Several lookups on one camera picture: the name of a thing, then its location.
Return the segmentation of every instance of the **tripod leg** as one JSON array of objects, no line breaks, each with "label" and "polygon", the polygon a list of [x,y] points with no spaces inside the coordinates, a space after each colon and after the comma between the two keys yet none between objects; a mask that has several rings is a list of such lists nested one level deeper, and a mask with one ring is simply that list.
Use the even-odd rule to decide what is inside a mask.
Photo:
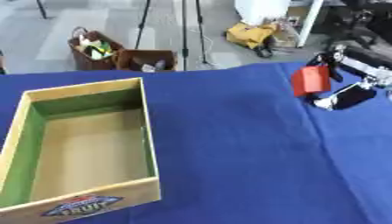
[{"label": "tripod leg", "polygon": [[145,20],[147,19],[147,14],[149,13],[150,5],[151,5],[151,0],[147,0],[147,2],[145,4],[145,8],[144,8],[142,22],[139,25],[139,34],[137,35],[135,49],[139,48],[140,40],[142,39],[142,34],[143,34],[144,26],[145,26]]},{"label": "tripod leg", "polygon": [[188,49],[188,39],[187,39],[187,22],[186,22],[186,0],[182,0],[182,38],[183,38],[183,49],[182,49],[182,56],[184,58],[184,71],[187,70],[187,61],[188,61],[188,56],[189,56],[189,49]]},{"label": "tripod leg", "polygon": [[41,0],[37,0],[37,5],[39,7],[39,11],[41,12],[42,17],[44,19],[47,19],[46,10],[44,8],[44,5],[41,3]]},{"label": "tripod leg", "polygon": [[200,34],[200,41],[201,41],[201,54],[203,57],[203,64],[208,64],[207,57],[206,57],[206,45],[204,41],[204,33],[203,33],[203,17],[201,16],[201,7],[200,7],[200,0],[196,0],[196,11],[198,13],[198,22],[199,22],[199,34]]}]

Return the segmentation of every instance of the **red block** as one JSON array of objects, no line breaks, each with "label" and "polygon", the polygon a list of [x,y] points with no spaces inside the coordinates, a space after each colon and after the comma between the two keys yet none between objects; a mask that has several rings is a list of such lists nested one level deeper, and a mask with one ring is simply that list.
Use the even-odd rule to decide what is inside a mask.
[{"label": "red block", "polygon": [[295,96],[331,90],[327,66],[305,66],[291,76]]}]

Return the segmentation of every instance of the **printed logo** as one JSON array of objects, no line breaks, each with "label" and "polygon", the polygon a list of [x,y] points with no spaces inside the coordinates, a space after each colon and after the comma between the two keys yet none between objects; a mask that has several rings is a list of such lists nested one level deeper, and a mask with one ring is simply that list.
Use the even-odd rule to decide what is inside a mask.
[{"label": "printed logo", "polygon": [[42,216],[87,215],[97,213],[122,200],[121,197],[80,196],[56,206]]}]

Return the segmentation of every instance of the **blue table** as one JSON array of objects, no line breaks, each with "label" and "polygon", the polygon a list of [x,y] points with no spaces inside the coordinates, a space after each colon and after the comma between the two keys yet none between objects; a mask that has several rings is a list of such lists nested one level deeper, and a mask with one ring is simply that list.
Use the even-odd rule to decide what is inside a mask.
[{"label": "blue table", "polygon": [[291,92],[300,66],[2,76],[0,137],[27,89],[143,76],[163,200],[69,223],[392,223],[391,104],[311,108]]}]

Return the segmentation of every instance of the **brown basket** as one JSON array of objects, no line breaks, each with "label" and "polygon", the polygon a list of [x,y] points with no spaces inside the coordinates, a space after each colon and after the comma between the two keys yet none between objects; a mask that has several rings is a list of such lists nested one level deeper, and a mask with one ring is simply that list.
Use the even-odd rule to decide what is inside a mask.
[{"label": "brown basket", "polygon": [[[103,40],[110,44],[114,54],[104,59],[92,59],[89,55],[79,51],[76,46],[80,45],[79,36],[75,33],[79,30],[83,31],[83,35],[90,41]],[[68,44],[71,47],[73,57],[76,64],[77,70],[110,70],[116,68],[116,63],[113,61],[113,57],[117,54],[118,50],[123,49],[123,46],[115,42],[113,39],[106,37],[98,31],[87,31],[85,28],[77,27],[73,30],[73,38],[68,40]]]},{"label": "brown basket", "polygon": [[174,71],[177,65],[177,56],[172,51],[160,50],[121,50],[116,55],[118,70],[132,70],[140,72],[142,65],[155,65],[160,60],[166,62],[164,71]]}]

